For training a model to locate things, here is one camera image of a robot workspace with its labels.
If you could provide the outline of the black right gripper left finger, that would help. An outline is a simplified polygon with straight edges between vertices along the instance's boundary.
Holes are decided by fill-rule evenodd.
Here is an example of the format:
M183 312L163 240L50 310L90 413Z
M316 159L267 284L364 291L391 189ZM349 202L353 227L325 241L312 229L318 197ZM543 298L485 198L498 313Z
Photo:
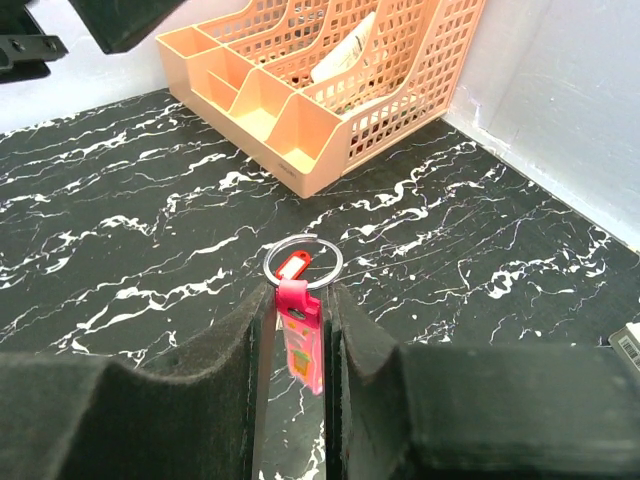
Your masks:
M105 356L1 357L5 479L254 479L275 326L259 285L134 368Z

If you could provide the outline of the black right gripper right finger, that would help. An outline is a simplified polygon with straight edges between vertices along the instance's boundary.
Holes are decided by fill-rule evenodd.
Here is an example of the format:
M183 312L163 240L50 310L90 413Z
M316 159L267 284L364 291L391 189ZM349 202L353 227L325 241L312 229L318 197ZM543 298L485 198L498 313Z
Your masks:
M330 479L635 479L639 383L562 345L395 340L345 286L324 296Z

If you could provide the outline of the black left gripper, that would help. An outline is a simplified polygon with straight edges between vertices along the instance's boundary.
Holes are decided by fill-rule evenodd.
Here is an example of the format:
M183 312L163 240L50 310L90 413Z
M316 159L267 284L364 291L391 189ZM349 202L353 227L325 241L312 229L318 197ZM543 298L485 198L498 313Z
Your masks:
M136 47L185 0L70 0L105 54ZM36 80L50 74L49 62L64 58L66 46L47 35L27 9L29 1L1 2L1 82Z

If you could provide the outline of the pink strap keychain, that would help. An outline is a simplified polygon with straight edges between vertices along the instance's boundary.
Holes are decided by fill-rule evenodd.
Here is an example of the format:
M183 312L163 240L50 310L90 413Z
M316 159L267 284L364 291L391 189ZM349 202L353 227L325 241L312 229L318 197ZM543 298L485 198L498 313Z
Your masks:
M281 280L276 289L290 374L314 395L324 390L322 307L305 280Z

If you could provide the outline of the red key tag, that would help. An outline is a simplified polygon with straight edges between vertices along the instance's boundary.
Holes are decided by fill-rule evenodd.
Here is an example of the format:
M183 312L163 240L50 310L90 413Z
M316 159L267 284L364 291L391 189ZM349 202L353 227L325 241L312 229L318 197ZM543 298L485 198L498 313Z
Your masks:
M296 280L311 264L311 255L304 250L296 250L276 269L275 277L278 280Z

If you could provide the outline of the silver metal keyring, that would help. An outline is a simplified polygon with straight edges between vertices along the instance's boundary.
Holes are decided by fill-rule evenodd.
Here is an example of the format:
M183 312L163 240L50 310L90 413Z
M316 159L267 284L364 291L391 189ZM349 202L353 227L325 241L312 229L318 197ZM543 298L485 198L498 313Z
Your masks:
M309 283L307 288L309 290L319 290L329 286L338 278L344 266L344 257L340 249L332 242L319 238L316 234L295 234L276 242L266 253L262 262L262 270L271 285L277 287L282 280L300 278L312 262L312 256L306 250L293 251L277 269L272 269L271 263L277 255L289 247L307 244L319 245L331 251L335 258L332 270L323 277Z

